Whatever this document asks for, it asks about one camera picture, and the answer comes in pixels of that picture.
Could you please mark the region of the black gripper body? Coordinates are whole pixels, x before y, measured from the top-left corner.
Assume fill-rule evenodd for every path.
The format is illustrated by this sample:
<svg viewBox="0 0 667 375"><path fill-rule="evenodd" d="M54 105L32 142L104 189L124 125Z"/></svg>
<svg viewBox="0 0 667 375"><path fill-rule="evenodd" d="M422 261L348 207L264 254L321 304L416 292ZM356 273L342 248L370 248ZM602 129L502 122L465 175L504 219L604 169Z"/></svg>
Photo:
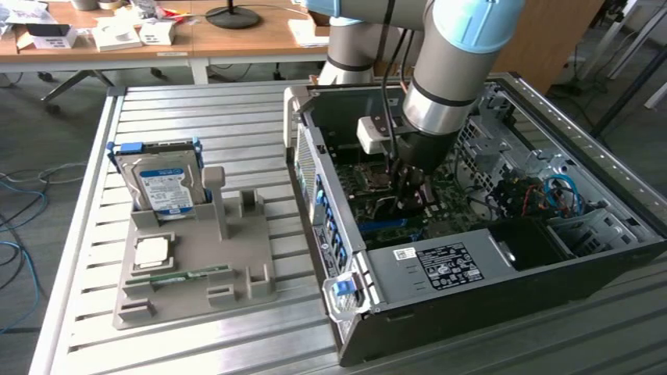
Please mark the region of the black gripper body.
<svg viewBox="0 0 667 375"><path fill-rule="evenodd" d="M396 173L401 166L410 166L432 173L442 163L457 138L458 131L433 135L402 125L393 127L393 161L389 170Z"/></svg>

